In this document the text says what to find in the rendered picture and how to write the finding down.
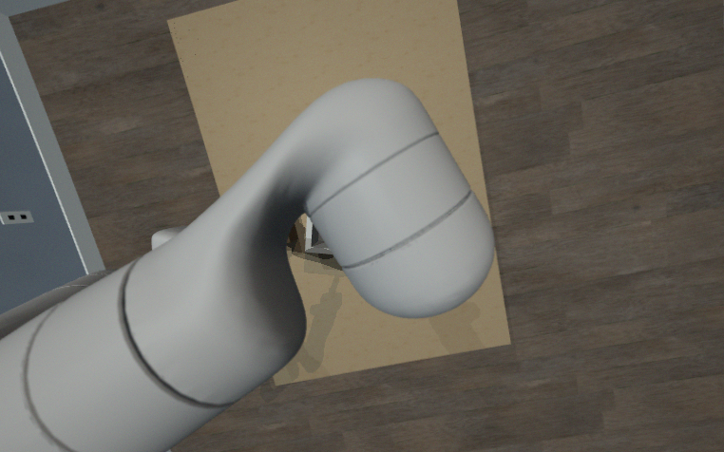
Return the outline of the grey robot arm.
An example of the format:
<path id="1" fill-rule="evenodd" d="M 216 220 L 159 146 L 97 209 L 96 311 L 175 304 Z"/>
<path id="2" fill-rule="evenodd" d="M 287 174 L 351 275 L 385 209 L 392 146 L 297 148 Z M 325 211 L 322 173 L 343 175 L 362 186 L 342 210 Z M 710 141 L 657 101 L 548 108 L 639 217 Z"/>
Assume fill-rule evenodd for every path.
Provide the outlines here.
<path id="1" fill-rule="evenodd" d="M 421 101 L 346 82 L 152 251 L 0 314 L 0 452 L 166 452 L 278 373 L 306 336 L 286 249 L 304 213 L 393 316 L 459 307 L 492 266 L 486 211 Z"/>

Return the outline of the grey square sink basin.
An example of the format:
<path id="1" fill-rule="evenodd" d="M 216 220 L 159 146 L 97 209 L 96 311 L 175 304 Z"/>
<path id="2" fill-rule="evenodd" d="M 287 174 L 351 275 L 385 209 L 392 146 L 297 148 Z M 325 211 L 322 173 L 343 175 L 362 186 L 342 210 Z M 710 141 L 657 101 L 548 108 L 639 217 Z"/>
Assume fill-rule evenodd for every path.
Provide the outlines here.
<path id="1" fill-rule="evenodd" d="M 306 225 L 305 252 L 317 254 L 332 254 L 332 252 L 330 251 L 330 249 L 328 248 L 308 216 Z"/>

